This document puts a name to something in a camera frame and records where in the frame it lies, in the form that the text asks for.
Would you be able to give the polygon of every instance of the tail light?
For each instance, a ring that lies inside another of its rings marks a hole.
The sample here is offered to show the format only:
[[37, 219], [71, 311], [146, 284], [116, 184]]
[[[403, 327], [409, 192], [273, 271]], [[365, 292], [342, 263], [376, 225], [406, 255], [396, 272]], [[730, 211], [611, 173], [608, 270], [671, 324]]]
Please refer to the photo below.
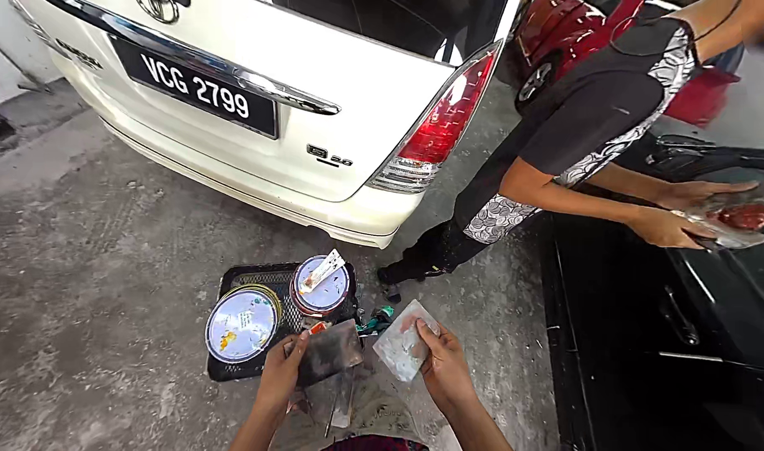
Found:
[[477, 109], [501, 51], [490, 44], [458, 67], [399, 142], [369, 185], [395, 193], [420, 193], [435, 179]]
[[56, 43], [51, 39], [51, 36], [48, 35], [48, 32], [40, 26], [39, 23], [34, 20], [34, 18], [28, 13], [26, 8], [23, 7], [23, 5], [20, 4], [17, 0], [9, 0], [9, 4], [12, 5], [12, 7], [17, 11], [17, 14], [19, 14], [23, 20], [27, 23], [28, 26], [31, 27], [31, 29], [34, 31], [34, 34], [36, 37], [40, 38], [40, 40], [43, 43], [46, 43], [47, 46], [51, 47], [58, 53], [59, 55], [64, 56], [65, 58], [70, 59], [68, 54], [62, 50]]

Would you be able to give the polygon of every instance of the can lid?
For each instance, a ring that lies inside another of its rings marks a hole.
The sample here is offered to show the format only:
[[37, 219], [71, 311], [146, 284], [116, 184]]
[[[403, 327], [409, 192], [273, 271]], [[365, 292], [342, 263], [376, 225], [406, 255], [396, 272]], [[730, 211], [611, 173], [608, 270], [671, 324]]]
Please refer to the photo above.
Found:
[[296, 297], [306, 307], [316, 312], [325, 312], [331, 310], [340, 304], [348, 293], [348, 271], [345, 266], [341, 266], [332, 273], [324, 282], [320, 282], [310, 293], [302, 293], [301, 286], [304, 280], [324, 261], [326, 255], [317, 255], [310, 257], [299, 265], [294, 275]]
[[207, 321], [210, 354], [224, 363], [238, 364], [267, 347], [280, 316], [278, 300], [268, 292], [238, 288], [218, 302]]

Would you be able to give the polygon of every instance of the model badge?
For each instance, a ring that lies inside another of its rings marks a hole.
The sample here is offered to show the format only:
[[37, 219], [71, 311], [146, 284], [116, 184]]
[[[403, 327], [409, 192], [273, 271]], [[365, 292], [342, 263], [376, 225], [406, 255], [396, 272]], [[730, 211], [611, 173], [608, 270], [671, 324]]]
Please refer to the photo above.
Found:
[[90, 69], [103, 69], [104, 67], [101, 66], [101, 63], [98, 63], [98, 60], [96, 58], [93, 58], [92, 56], [87, 55], [85, 52], [80, 51], [74, 46], [70, 46], [69, 44], [65, 43], [64, 41], [57, 39], [56, 44], [62, 47], [63, 49], [69, 51], [70, 53], [74, 54], [76, 58], [79, 58], [79, 61], [84, 63], [87, 67]]
[[326, 149], [321, 149], [312, 144], [307, 144], [307, 153], [310, 155], [315, 155], [317, 157], [316, 160], [320, 161], [321, 163], [326, 163], [327, 165], [335, 166], [336, 168], [339, 168], [336, 163], [346, 166], [351, 166], [354, 164], [353, 161], [346, 160], [344, 158], [338, 157], [337, 155], [332, 155], [332, 157], [329, 158], [329, 152], [327, 152]]

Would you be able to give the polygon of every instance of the red car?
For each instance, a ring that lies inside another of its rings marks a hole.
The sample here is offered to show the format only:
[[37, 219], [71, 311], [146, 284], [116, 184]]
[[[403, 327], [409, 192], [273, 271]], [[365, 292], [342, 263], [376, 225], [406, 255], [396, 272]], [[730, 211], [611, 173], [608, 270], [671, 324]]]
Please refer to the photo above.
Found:
[[[666, 15], [691, 0], [527, 0], [514, 22], [513, 39], [501, 64], [506, 83], [517, 89], [521, 110], [541, 91], [588, 55], [608, 45], [613, 30], [636, 14], [642, 18]], [[620, 26], [616, 36], [627, 27]], [[738, 46], [705, 62], [705, 69], [686, 84], [666, 115], [704, 127], [726, 103], [725, 91], [740, 81], [734, 75], [744, 55]]]

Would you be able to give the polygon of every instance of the black shirt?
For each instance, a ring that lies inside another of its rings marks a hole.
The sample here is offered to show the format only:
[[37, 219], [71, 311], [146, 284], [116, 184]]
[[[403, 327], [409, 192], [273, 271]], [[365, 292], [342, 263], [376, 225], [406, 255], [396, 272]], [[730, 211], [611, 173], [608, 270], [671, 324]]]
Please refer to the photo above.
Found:
[[516, 157], [574, 187], [638, 140], [698, 67], [688, 23], [661, 18], [632, 26], [544, 91], [457, 197], [466, 235], [491, 243], [540, 211], [498, 194]]

